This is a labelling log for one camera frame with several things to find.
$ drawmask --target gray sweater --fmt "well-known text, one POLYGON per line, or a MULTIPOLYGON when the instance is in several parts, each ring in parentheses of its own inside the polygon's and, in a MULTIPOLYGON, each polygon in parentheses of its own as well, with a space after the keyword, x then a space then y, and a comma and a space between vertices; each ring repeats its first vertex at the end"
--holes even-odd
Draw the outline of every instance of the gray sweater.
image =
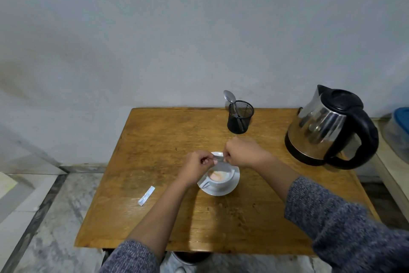
MULTIPOLYGON (((305 177, 291 185, 284 217, 314 241, 314 252, 333 272, 409 271, 409 232, 368 219, 361 205, 305 177)), ((159 263, 146 246, 125 241, 100 269, 106 272, 159 272, 159 263)))

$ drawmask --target white cup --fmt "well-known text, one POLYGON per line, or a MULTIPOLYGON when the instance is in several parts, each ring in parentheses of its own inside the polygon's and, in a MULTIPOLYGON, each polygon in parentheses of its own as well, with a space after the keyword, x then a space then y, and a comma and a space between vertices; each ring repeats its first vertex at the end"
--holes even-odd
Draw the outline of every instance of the white cup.
POLYGON ((200 184, 200 188, 206 188, 208 186, 212 186, 215 188, 223 188, 226 187, 230 181, 233 179, 233 175, 234 175, 234 169, 231 167, 230 164, 219 161, 219 163, 212 167, 205 175, 204 175, 204 181, 200 184), (209 177, 209 172, 210 171, 217 171, 217 172, 225 172, 227 174, 226 179, 222 180, 222 181, 214 181, 213 179, 211 179, 209 177))

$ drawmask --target electric kettle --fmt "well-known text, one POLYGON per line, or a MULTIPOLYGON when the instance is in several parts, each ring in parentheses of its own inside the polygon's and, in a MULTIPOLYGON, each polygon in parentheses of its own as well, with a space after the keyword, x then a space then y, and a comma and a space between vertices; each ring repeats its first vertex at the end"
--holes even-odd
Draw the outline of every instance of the electric kettle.
POLYGON ((289 125, 285 146, 308 165, 327 163, 343 170, 359 167, 379 145, 378 130, 363 108, 357 95, 318 85, 313 99, 289 125), (350 160, 337 157, 355 133, 361 140, 355 156, 350 160))

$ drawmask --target metal spoon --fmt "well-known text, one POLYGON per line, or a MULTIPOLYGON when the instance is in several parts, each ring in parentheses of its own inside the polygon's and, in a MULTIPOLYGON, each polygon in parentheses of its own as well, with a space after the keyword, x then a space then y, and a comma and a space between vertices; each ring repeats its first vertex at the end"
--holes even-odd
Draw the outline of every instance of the metal spoon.
POLYGON ((235 97, 234 94, 233 94, 232 92, 230 92, 229 90, 224 90, 224 91, 223 91, 223 95, 225 96, 225 99, 226 99, 226 100, 228 100, 230 103, 232 103, 232 105, 233 105, 233 110, 234 110, 233 116, 234 116, 235 118, 237 118, 238 125, 239 125, 241 131, 244 132, 243 124, 242 124, 241 119, 239 118, 240 115, 238 114, 237 107, 236 107, 236 97, 235 97))

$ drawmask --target black kettle handle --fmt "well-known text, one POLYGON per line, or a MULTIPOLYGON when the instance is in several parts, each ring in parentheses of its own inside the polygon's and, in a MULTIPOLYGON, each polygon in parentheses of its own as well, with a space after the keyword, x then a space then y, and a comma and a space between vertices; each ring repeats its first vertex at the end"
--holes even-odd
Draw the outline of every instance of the black kettle handle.
POLYGON ((351 108, 346 115, 355 121, 354 131, 361 139, 361 146, 358 147, 355 156, 350 160, 342 160, 334 156, 325 161, 334 167, 351 170, 363 165, 376 153, 379 146, 379 136, 373 121, 361 107, 351 108))

